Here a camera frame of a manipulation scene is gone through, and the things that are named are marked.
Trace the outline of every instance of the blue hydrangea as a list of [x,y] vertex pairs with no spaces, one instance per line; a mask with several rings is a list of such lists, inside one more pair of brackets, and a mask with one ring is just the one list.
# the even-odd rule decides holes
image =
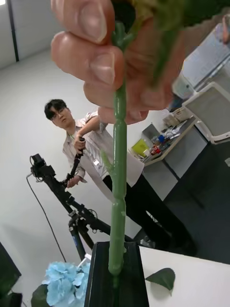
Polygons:
[[46,301],[55,307],[84,307],[90,263],[76,267],[71,263],[53,262],[46,270]]

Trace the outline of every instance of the office chair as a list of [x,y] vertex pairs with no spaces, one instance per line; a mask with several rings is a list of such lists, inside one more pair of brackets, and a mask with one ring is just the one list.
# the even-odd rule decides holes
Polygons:
[[183,103],[213,144],[230,141],[230,93],[215,82]]

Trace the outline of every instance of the man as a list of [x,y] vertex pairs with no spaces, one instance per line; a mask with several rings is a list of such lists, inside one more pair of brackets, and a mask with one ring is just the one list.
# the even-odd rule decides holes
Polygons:
[[[112,162],[113,138],[106,131],[105,124],[100,123],[97,112],[88,113],[85,118],[74,120],[71,111],[61,99],[53,99],[45,106],[46,117],[57,127],[67,133],[63,152],[72,167],[76,153],[84,150],[77,173],[68,182],[68,188],[86,183],[87,172],[102,193],[113,201],[112,180],[103,164],[100,150],[104,150]],[[192,239],[180,220],[166,207],[150,184],[142,175],[143,163],[127,153],[127,194],[126,213],[134,222],[139,224],[158,249],[167,250],[183,247],[187,254],[195,252]],[[147,214],[149,212],[162,225],[158,226]]]

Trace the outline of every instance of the flower stem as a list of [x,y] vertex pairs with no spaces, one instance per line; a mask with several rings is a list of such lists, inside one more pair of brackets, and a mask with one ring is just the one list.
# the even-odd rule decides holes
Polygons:
[[[114,46],[123,52],[136,37],[136,33],[125,33],[122,23],[115,24],[112,35]],[[126,185],[127,185],[127,125],[126,119],[126,83],[116,91],[114,96],[114,161],[111,165],[103,153],[102,158],[113,181],[114,203],[112,205],[112,220],[109,247],[109,272],[118,276],[123,268],[125,223],[126,223]]]

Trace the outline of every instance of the black tripod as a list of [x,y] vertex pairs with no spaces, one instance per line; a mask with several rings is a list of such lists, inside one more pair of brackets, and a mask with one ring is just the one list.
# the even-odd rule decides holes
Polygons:
[[[63,207],[67,210],[71,220],[69,221],[69,231],[73,237],[75,246],[78,250],[80,259],[83,260],[85,257],[85,249],[81,241],[81,237],[84,239],[89,248],[93,248],[93,241],[88,234],[89,226],[93,231],[101,231],[110,235],[110,226],[103,221],[99,220],[97,216],[93,214],[93,210],[88,210],[83,204],[79,204],[75,201],[74,197],[65,188],[70,178],[73,178],[77,165],[79,164],[82,155],[76,155],[74,160],[74,166],[70,174],[67,175],[67,179],[59,182],[55,178],[55,171],[52,166],[47,166],[44,159],[39,154],[32,156],[34,161],[31,167],[32,174],[37,178],[38,181],[44,181],[51,191],[55,194],[57,199],[61,202]],[[128,236],[125,236],[126,242],[132,242],[133,240]]]

